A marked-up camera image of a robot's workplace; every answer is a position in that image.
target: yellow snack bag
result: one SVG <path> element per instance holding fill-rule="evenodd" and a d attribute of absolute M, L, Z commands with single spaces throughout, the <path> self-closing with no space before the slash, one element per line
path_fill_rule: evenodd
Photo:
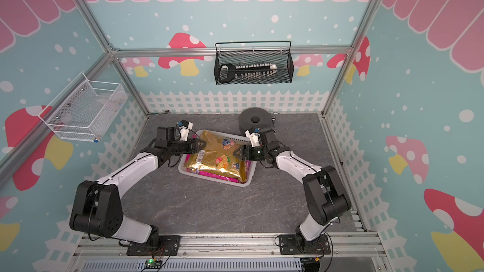
<path fill-rule="evenodd" d="M 247 181 L 245 162 L 233 155 L 243 145 L 242 142 L 226 139 L 207 130 L 202 132 L 200 139 L 207 142 L 207 145 L 198 154 L 189 157 L 185 168 L 237 179 L 241 183 Z"/>

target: mounting plate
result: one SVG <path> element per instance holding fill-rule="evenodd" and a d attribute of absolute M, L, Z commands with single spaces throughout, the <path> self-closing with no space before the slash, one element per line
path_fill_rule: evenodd
<path fill-rule="evenodd" d="M 282 255 L 331 254 L 331 248 L 326 235 L 322 235 L 318 239 L 311 241 L 311 248 L 307 248 L 305 252 L 302 252 L 298 246 L 298 240 L 295 234 L 281 234 L 279 235 L 279 249 Z"/>
<path fill-rule="evenodd" d="M 128 251 L 126 251 L 127 256 L 151 256 L 153 252 L 159 251 L 165 246 L 163 253 L 156 253 L 156 256 L 175 256 L 178 253 L 178 248 L 180 245 L 180 238 L 179 235 L 160 235 L 160 248 L 153 248 L 153 247 L 145 247 L 141 245 L 135 245 L 133 243 L 130 244 L 128 247 Z"/>

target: barcode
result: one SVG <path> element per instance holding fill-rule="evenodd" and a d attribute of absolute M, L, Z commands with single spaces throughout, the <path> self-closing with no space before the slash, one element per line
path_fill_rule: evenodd
<path fill-rule="evenodd" d="M 201 163 L 204 155 L 205 155 L 205 151 L 204 150 L 200 150 L 200 152 L 198 153 L 196 162 L 197 163 Z"/>

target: cable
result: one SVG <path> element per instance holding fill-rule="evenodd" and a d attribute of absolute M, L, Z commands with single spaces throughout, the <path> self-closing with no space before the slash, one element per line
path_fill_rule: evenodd
<path fill-rule="evenodd" d="M 335 251 L 333 250 L 332 239 L 331 239 L 330 235 L 327 232 L 323 233 L 323 235 L 326 235 L 330 239 L 330 242 L 331 242 L 331 258 L 330 258 L 330 263 L 328 264 L 328 267 L 326 268 L 326 270 L 323 271 L 323 272 L 326 272 L 330 268 L 330 266 L 331 266 L 332 256 L 333 256 L 333 253 Z"/>

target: black mesh basket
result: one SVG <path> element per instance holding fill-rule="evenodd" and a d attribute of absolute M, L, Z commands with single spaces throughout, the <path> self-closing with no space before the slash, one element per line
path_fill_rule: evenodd
<path fill-rule="evenodd" d="M 217 84 L 291 83 L 290 41 L 216 43 Z"/>

